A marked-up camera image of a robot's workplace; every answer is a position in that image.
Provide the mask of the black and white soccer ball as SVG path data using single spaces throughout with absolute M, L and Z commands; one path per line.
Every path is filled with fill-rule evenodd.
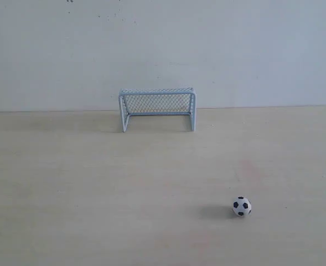
M 238 196 L 232 205 L 233 212 L 239 217 L 246 217 L 251 213 L 251 202 L 244 196 Z

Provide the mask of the small white soccer goal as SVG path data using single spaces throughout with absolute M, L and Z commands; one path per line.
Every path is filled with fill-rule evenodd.
M 122 131 L 133 116 L 188 116 L 196 129 L 196 93 L 193 88 L 122 89 L 118 95 Z

